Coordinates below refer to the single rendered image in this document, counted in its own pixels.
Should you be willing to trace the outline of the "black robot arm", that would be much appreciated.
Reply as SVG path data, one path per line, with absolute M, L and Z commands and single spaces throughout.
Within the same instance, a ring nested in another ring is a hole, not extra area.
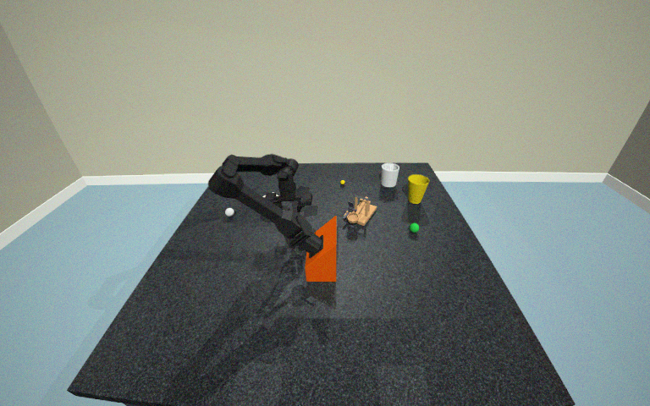
M 315 235 L 311 231 L 312 225 L 299 212 L 293 208 L 289 208 L 287 211 L 282 210 L 246 186 L 240 175 L 237 174 L 261 172 L 271 176 L 277 173 L 279 186 L 289 187 L 294 184 L 296 191 L 293 176 L 297 168 L 298 162 L 295 159 L 287 159 L 276 154 L 260 158 L 229 155 L 223 165 L 208 180 L 208 186 L 213 193 L 224 198 L 236 199 L 273 222 L 290 248 L 299 245 L 309 253 L 311 259 L 323 249 L 323 235 L 321 237 Z M 297 235 L 298 233 L 300 234 Z M 297 236 L 295 237 L 295 235 Z

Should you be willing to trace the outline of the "white cup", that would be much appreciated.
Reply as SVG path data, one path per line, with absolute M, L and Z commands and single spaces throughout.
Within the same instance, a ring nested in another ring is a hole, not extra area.
M 385 187 L 394 187 L 396 185 L 399 167 L 390 162 L 384 163 L 381 168 L 382 185 Z

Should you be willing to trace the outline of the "wooden catapult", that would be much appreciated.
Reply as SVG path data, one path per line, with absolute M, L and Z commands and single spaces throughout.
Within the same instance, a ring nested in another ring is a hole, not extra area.
M 358 198 L 360 199 L 360 204 L 357 205 L 358 203 Z M 368 197 L 361 197 L 356 195 L 355 196 L 355 209 L 354 205 L 352 202 L 349 203 L 349 209 L 348 211 L 344 214 L 343 219 L 347 218 L 350 223 L 358 223 L 362 226 L 365 226 L 367 221 L 370 219 L 372 214 L 375 212 L 377 209 L 376 206 L 370 205 L 371 202 L 369 201 Z M 350 212 L 352 210 L 352 212 Z

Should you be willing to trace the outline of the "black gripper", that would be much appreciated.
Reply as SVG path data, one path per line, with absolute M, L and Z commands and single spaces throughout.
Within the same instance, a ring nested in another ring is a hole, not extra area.
M 279 186 L 280 196 L 276 196 L 276 193 L 266 193 L 265 199 L 272 202 L 274 205 L 278 206 L 283 210 L 281 201 L 298 201 L 297 211 L 300 212 L 302 207 L 310 206 L 312 203 L 312 193 L 302 193 L 302 195 L 295 196 L 295 187 L 292 184 L 289 187 Z

